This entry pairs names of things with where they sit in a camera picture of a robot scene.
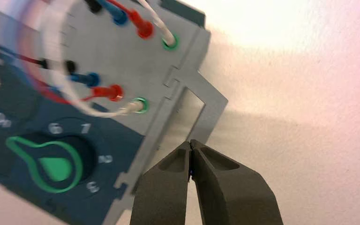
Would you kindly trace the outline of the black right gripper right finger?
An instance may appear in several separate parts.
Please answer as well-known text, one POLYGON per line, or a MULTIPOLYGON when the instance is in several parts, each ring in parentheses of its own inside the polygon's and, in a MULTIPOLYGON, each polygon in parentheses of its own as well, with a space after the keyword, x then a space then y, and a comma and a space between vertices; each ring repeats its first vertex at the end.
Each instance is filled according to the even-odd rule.
POLYGON ((281 225, 276 197, 263 176, 191 140, 193 173, 204 225, 281 225))

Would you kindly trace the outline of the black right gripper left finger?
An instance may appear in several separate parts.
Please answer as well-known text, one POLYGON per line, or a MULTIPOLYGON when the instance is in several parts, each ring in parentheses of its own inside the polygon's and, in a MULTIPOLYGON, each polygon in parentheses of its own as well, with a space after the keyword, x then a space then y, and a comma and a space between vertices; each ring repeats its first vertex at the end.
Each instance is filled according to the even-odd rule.
POLYGON ((185 141, 141 176, 130 224, 185 224, 191 152, 185 141))

